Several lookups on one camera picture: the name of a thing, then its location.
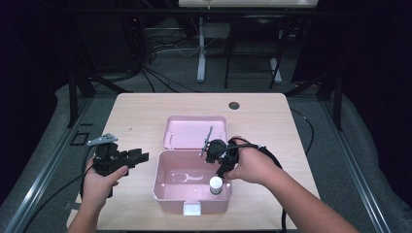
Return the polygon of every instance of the wooden table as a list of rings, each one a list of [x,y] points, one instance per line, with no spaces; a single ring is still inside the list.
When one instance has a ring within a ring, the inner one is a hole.
[[[238,110],[228,107],[240,104]],[[104,133],[119,140],[119,150],[143,149],[150,159],[131,169],[114,187],[99,221],[100,230],[251,230],[280,229],[282,207],[258,184],[232,182],[227,211],[219,215],[182,216],[164,213],[153,197],[155,172],[166,120],[170,116],[222,116],[228,137],[242,136],[267,146],[284,169],[319,197],[292,114],[278,93],[128,93],[119,95]],[[67,225],[77,211],[72,211]],[[287,219],[289,229],[295,229]]]

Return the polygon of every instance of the pink plastic box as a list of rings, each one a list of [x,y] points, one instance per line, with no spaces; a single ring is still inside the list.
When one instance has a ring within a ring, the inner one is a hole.
[[[154,198],[164,212],[200,216],[227,210],[231,182],[223,179],[222,192],[213,194],[209,181],[220,164],[205,163],[200,156],[205,139],[227,142],[226,120],[222,116],[171,116],[167,119],[163,145],[154,182]]]

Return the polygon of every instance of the white object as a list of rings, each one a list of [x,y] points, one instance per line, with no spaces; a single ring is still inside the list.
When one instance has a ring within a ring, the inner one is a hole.
[[[202,213],[202,205],[200,202],[196,203],[184,203],[183,215],[184,216],[200,216]]]
[[[203,33],[203,17],[199,19],[199,65],[197,66],[197,81],[199,83],[205,82],[205,70],[206,70],[206,50],[205,50],[205,37]]]
[[[222,192],[223,181],[220,177],[213,177],[212,179],[210,179],[209,185],[210,191],[213,194],[218,195]]]

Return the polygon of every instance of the pink box lid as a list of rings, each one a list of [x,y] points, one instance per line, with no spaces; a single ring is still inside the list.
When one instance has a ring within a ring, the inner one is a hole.
[[[213,127],[209,142],[227,142],[226,119],[223,116],[170,116],[163,137],[168,150],[202,149]]]

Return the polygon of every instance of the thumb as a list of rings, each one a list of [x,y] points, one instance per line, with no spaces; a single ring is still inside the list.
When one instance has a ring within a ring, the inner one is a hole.
[[[112,183],[115,184],[120,178],[122,178],[128,171],[127,166],[122,166],[118,170],[116,170],[114,173],[110,174],[106,178]]]
[[[224,176],[226,179],[229,179],[229,180],[234,180],[234,179],[236,179],[235,173],[233,172],[233,170],[224,173],[223,176]]]

